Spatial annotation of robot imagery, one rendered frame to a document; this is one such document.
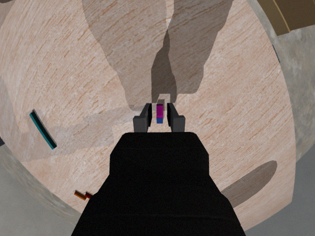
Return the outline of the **dark red rod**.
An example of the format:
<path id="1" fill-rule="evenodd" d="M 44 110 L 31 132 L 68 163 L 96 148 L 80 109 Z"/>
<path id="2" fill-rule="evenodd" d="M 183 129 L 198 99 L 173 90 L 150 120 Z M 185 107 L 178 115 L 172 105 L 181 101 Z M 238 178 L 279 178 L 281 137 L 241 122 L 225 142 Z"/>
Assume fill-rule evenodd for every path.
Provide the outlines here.
<path id="1" fill-rule="evenodd" d="M 89 193 L 86 193 L 86 194 L 85 194 L 85 197 L 87 197 L 87 198 L 89 198 L 89 199 L 90 199 L 90 198 L 92 197 L 92 195 L 91 195 L 91 194 L 89 194 Z"/>

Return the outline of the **turquoise rod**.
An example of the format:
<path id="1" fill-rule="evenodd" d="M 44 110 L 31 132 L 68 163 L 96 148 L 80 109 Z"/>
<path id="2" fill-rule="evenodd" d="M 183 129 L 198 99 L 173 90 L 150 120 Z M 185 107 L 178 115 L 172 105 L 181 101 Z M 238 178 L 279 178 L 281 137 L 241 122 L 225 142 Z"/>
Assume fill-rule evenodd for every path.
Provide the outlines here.
<path id="1" fill-rule="evenodd" d="M 40 131 L 48 145 L 51 147 L 51 149 L 56 148 L 56 144 L 53 142 L 47 131 L 44 129 L 43 125 L 39 121 L 38 117 L 36 116 L 35 112 L 30 113 L 30 117 L 33 120 L 34 124 L 36 125 L 37 129 Z"/>

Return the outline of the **orange rod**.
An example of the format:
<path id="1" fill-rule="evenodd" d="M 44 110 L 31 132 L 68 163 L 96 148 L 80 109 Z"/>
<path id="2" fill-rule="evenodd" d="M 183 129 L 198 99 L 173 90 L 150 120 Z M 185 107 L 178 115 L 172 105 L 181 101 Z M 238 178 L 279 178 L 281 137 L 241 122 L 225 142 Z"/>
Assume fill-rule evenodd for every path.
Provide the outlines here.
<path id="1" fill-rule="evenodd" d="M 87 197 L 85 197 L 84 195 L 82 195 L 81 193 L 75 191 L 74 195 L 76 195 L 77 197 L 83 199 L 83 200 L 86 200 Z"/>

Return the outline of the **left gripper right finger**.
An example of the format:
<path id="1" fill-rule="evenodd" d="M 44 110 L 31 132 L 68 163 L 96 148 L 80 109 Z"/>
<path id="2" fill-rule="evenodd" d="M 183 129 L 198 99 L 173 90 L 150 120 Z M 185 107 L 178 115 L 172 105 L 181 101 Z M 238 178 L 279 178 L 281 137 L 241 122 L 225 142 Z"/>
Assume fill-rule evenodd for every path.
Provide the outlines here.
<path id="1" fill-rule="evenodd" d="M 173 103 L 167 103 L 167 120 L 172 132 L 185 132 L 184 115 L 179 115 Z"/>

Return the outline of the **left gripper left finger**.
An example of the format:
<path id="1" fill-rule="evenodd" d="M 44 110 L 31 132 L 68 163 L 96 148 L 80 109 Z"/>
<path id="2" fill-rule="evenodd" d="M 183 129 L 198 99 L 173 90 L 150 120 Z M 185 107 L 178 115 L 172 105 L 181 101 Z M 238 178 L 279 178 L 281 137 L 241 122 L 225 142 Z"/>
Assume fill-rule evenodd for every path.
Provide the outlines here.
<path id="1" fill-rule="evenodd" d="M 134 116 L 133 125 L 135 133 L 147 133 L 152 120 L 152 103 L 146 103 L 141 114 Z"/>

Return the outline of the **magenta rectangular block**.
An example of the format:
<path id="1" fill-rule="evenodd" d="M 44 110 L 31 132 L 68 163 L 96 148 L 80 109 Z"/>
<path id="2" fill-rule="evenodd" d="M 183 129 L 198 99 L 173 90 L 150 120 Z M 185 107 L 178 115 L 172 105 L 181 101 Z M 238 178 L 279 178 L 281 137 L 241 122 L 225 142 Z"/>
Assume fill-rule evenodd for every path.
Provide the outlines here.
<path id="1" fill-rule="evenodd" d="M 157 118 L 163 118 L 163 104 L 157 104 Z"/>

